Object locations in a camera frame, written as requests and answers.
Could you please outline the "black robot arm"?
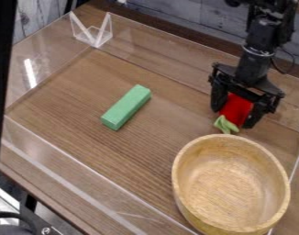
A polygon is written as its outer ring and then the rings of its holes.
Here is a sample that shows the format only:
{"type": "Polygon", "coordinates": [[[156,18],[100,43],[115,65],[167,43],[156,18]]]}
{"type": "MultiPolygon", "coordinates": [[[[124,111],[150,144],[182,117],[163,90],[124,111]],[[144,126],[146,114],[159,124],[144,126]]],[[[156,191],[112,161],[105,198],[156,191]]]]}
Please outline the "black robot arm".
{"type": "Polygon", "coordinates": [[[224,0],[230,7],[248,5],[247,38],[243,54],[235,67],[215,63],[210,74],[211,108],[215,112],[228,104],[230,95],[248,101],[252,108],[240,126],[255,127],[263,116],[275,113],[284,92],[268,80],[271,67],[276,67],[276,50],[291,41],[299,0],[224,0]]]}

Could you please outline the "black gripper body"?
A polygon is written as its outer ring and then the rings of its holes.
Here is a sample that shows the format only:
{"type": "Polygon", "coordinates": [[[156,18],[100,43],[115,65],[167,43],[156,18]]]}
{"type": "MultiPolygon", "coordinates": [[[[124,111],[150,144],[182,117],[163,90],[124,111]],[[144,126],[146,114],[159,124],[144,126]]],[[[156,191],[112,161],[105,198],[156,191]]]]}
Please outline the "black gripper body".
{"type": "Polygon", "coordinates": [[[214,71],[210,74],[208,82],[222,82],[227,86],[228,93],[234,93],[243,97],[251,103],[259,100],[267,100],[272,102],[274,112],[280,102],[280,99],[286,96],[284,92],[271,83],[268,78],[263,76],[254,84],[240,80],[236,76],[236,68],[215,62],[212,64],[214,71]]]}

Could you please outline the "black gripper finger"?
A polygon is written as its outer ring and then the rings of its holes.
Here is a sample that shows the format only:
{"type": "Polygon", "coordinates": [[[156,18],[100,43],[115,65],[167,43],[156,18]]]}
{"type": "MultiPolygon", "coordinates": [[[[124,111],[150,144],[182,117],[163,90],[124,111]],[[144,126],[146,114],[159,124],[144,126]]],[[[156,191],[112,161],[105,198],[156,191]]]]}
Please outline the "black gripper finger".
{"type": "Polygon", "coordinates": [[[215,112],[218,112],[228,99],[228,90],[227,90],[227,86],[219,82],[219,81],[214,81],[211,83],[211,108],[215,112]]]}
{"type": "Polygon", "coordinates": [[[254,107],[250,110],[250,113],[243,124],[244,129],[252,129],[258,122],[262,120],[262,117],[274,112],[274,105],[271,101],[259,100],[254,103],[254,107]]]}

